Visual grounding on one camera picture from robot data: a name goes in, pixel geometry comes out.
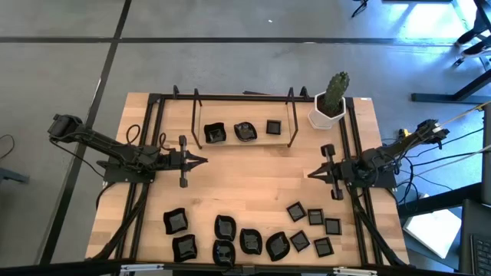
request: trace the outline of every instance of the desk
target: desk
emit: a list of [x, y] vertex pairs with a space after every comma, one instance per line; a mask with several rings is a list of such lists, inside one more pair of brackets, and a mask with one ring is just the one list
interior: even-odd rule
[[[124, 142], [125, 133], [134, 123], [142, 124], [146, 113], [149, 94], [130, 93], [124, 106], [117, 140]], [[203, 100], [203, 106], [214, 105], [271, 104], [258, 101]], [[360, 258], [351, 200], [345, 190], [344, 200], [331, 199], [331, 185], [307, 175], [317, 169], [325, 158], [320, 146], [332, 143], [336, 149], [334, 161], [343, 158], [339, 125], [331, 130], [314, 130], [308, 122], [307, 114], [313, 103], [295, 103], [298, 116], [298, 135], [291, 148], [286, 146], [211, 146], [199, 149], [191, 136], [192, 100], [165, 100], [161, 131], [167, 134], [166, 146], [179, 147], [178, 136], [186, 135], [187, 149], [197, 156], [209, 159], [208, 163], [196, 167], [188, 173], [189, 187], [179, 187], [180, 173], [177, 171], [158, 172], [150, 185], [147, 207], [138, 248], [138, 261], [172, 262], [172, 240], [185, 234], [196, 236], [198, 258], [186, 263], [212, 264], [212, 246], [216, 237], [213, 223], [217, 215], [231, 215], [237, 223], [238, 234], [241, 228], [255, 228], [263, 238], [284, 231], [291, 237], [304, 230], [311, 243], [325, 237], [322, 226], [308, 225], [303, 218], [293, 222], [286, 207], [300, 201], [305, 209], [324, 209], [325, 217], [341, 219], [343, 235], [331, 235], [334, 255], [318, 258], [313, 243], [300, 253], [292, 247], [289, 254], [280, 261], [271, 262], [264, 249], [261, 255], [246, 255], [236, 236], [236, 264], [255, 265], [306, 265], [306, 266], [359, 266]], [[368, 149], [381, 144], [371, 99], [354, 98], [362, 148]], [[153, 108], [150, 117], [150, 143], [157, 109]], [[354, 149], [349, 115], [346, 114], [349, 143]], [[87, 247], [87, 257], [97, 254], [121, 224], [124, 205], [128, 193], [127, 183], [117, 183], [101, 197], [97, 210], [91, 239]], [[385, 189], [371, 189], [377, 227], [389, 246], [398, 257], [408, 262], [402, 230], [394, 199]], [[184, 207], [189, 228], [175, 235], [166, 235], [163, 213]], [[129, 256], [133, 229], [128, 231], [123, 257]], [[364, 230], [368, 260], [374, 263], [371, 240]]]
[[[479, 14], [483, 18], [486, 27], [491, 31], [491, 22], [489, 22], [489, 18], [491, 17], [491, 5], [486, 2], [486, 0], [474, 0], [474, 4], [476, 4], [477, 11], [479, 11]], [[470, 84], [467, 84], [455, 94], [413, 93], [411, 94], [411, 100], [426, 103], [484, 104], [485, 102], [491, 101], [491, 97], [471, 95], [490, 82], [491, 69], [478, 76], [477, 79], [471, 81]]]

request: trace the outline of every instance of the black clamp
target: black clamp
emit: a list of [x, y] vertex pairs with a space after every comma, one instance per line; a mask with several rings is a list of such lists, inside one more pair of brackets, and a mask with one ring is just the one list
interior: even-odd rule
[[316, 169], [307, 175], [308, 178], [320, 179], [326, 183], [334, 184], [331, 190], [331, 197], [334, 200], [343, 200], [343, 190], [339, 189], [338, 184], [338, 168], [334, 164], [334, 159], [332, 156], [336, 155], [334, 151], [334, 145], [328, 144], [321, 146], [321, 153], [323, 157], [328, 158], [328, 162], [322, 163], [321, 167]]

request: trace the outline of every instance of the white pot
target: white pot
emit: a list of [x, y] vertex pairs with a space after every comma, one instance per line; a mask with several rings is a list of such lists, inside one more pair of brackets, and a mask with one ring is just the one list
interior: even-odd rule
[[308, 121], [316, 130], [330, 130], [346, 114], [346, 100], [342, 97], [343, 112], [336, 117], [329, 117], [317, 109], [317, 99], [325, 92], [315, 95], [314, 108], [308, 114]]

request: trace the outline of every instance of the potted cactus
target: potted cactus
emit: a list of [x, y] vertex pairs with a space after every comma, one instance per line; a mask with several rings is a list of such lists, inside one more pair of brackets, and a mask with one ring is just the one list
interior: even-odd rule
[[308, 114], [308, 120], [317, 130], [329, 130], [346, 114], [344, 92], [348, 89], [348, 73], [337, 73], [332, 77], [325, 92], [315, 95], [314, 108]]

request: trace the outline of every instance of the black table leg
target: black table leg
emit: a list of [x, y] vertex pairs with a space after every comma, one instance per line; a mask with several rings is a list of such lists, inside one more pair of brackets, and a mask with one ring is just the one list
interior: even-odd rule
[[471, 95], [486, 86], [489, 82], [491, 82], [491, 70], [478, 76], [477, 79], [471, 81], [470, 84], [467, 84], [455, 94], [412, 93], [411, 100], [426, 103], [484, 104], [490, 101], [491, 97]]
[[415, 215], [423, 215], [429, 212], [435, 212], [442, 209], [448, 209], [462, 205], [464, 199], [470, 199], [474, 202], [481, 202], [481, 182], [469, 186], [444, 192], [439, 195], [433, 195], [418, 201], [407, 203], [397, 207], [399, 218], [405, 219]]
[[0, 168], [0, 183], [4, 179], [5, 180], [11, 179], [22, 183], [27, 183], [29, 181], [28, 176], [23, 176], [22, 174], [12, 172], [11, 170]]

